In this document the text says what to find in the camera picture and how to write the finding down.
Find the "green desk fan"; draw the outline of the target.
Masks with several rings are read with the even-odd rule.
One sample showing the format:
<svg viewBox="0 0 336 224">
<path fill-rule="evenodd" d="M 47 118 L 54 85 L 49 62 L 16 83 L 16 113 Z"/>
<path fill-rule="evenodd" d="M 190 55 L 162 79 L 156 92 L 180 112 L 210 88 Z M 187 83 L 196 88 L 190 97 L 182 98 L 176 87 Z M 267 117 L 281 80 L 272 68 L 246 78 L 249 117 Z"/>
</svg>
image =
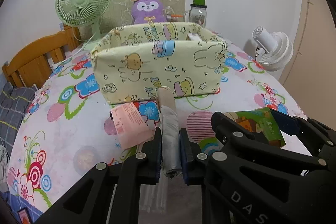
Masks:
<svg viewBox="0 0 336 224">
<path fill-rule="evenodd" d="M 55 10 L 59 19 L 71 27 L 91 26 L 92 36 L 83 48 L 92 50 L 101 39 L 100 20 L 111 0 L 56 0 Z"/>
</svg>

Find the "floral tablecloth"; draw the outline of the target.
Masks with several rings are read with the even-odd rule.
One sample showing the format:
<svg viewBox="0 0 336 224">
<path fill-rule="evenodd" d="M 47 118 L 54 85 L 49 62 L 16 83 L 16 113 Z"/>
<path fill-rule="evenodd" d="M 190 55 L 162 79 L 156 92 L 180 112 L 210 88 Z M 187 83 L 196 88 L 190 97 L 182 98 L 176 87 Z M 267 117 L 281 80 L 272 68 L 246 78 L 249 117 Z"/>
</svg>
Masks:
<svg viewBox="0 0 336 224">
<path fill-rule="evenodd" d="M 285 88 L 253 57 L 230 44 L 216 94 L 177 99 L 179 123 L 204 153 L 218 148 L 210 121 L 215 111 L 269 107 L 305 117 Z M 117 164 L 135 150 L 122 149 L 107 102 L 94 82 L 88 50 L 60 63 L 29 105 L 8 164 L 11 195 L 45 212 L 96 163 Z"/>
</svg>

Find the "pink paper packet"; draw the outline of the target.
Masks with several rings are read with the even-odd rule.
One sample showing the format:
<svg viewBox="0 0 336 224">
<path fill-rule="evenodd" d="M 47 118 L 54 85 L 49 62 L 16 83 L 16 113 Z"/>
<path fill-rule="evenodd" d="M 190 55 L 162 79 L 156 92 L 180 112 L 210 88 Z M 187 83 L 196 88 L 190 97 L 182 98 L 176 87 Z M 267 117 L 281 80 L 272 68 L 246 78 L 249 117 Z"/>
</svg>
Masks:
<svg viewBox="0 0 336 224">
<path fill-rule="evenodd" d="M 154 129 L 145 123 L 133 102 L 118 105 L 110 113 L 122 149 L 153 139 Z"/>
</svg>

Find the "yellow cartoon fabric storage box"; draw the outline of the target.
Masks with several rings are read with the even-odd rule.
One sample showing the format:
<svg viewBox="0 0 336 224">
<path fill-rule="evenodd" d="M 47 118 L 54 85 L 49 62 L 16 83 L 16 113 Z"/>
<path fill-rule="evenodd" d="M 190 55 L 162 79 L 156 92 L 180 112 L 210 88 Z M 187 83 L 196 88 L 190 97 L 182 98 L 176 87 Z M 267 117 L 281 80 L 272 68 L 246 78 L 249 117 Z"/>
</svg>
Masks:
<svg viewBox="0 0 336 224">
<path fill-rule="evenodd" d="M 198 34 L 202 41 L 187 40 Z M 90 52 L 94 76 L 109 104 L 151 100 L 158 88 L 175 97 L 219 89 L 228 43 L 196 23 L 116 27 Z"/>
</svg>

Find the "cotton swab jar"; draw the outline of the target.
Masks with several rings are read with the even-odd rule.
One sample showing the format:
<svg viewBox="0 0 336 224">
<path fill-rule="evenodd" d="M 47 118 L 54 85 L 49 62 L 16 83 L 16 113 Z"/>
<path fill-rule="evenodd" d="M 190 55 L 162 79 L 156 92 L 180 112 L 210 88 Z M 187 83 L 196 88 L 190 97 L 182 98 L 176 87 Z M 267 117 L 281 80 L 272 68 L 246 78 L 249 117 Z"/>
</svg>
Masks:
<svg viewBox="0 0 336 224">
<path fill-rule="evenodd" d="M 183 15 L 169 14 L 166 18 L 168 22 L 183 22 Z"/>
</svg>

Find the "purple plush toy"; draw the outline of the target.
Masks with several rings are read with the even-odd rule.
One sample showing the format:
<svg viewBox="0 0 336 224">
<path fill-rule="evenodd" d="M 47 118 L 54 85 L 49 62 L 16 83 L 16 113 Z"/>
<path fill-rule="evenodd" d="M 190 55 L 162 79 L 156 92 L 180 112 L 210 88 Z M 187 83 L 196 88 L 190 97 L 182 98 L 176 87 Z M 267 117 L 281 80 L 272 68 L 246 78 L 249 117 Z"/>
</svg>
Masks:
<svg viewBox="0 0 336 224">
<path fill-rule="evenodd" d="M 138 0 L 131 9 L 134 24 L 166 22 L 160 0 Z"/>
</svg>

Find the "white standing fan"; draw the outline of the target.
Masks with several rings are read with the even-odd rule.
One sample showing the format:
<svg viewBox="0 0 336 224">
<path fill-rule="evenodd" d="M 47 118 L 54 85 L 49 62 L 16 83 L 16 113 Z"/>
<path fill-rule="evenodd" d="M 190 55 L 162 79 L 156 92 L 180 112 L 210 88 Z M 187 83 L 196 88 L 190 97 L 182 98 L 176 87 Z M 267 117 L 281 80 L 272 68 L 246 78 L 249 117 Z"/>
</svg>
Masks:
<svg viewBox="0 0 336 224">
<path fill-rule="evenodd" d="M 290 62 L 294 48 L 284 32 L 269 33 L 258 26 L 252 32 L 252 38 L 257 43 L 256 61 L 266 71 L 279 71 Z"/>
</svg>

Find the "grey garbage bag roll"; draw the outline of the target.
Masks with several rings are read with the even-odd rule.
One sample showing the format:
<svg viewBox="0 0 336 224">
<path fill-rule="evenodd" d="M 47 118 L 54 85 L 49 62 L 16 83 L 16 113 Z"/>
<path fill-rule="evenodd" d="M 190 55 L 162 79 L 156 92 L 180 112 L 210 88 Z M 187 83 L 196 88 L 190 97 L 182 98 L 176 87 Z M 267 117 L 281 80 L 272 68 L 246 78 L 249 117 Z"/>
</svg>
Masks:
<svg viewBox="0 0 336 224">
<path fill-rule="evenodd" d="M 166 86 L 157 90 L 157 105 L 162 134 L 162 169 L 168 178 L 182 171 L 179 149 L 179 121 L 173 92 Z"/>
</svg>

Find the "grey plaid pillow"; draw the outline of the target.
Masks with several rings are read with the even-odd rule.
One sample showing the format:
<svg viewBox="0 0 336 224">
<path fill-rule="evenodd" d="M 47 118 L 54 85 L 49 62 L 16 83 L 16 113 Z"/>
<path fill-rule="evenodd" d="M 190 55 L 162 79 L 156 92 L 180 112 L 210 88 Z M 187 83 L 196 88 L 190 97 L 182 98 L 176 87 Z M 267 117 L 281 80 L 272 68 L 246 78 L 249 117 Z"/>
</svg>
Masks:
<svg viewBox="0 0 336 224">
<path fill-rule="evenodd" d="M 1 145 L 11 155 L 18 130 L 29 105 L 33 102 L 36 88 L 14 88 L 7 82 L 1 91 L 0 129 Z"/>
</svg>

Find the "glass mason jar green lid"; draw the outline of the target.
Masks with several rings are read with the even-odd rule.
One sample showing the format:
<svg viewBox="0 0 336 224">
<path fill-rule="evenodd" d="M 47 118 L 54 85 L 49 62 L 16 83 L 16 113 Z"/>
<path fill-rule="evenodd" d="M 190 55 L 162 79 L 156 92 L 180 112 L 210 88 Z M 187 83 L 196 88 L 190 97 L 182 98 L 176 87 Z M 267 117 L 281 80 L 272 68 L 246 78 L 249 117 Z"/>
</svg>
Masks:
<svg viewBox="0 0 336 224">
<path fill-rule="evenodd" d="M 206 0 L 193 0 L 190 9 L 183 15 L 184 22 L 196 23 L 202 27 L 206 26 L 207 19 Z"/>
</svg>

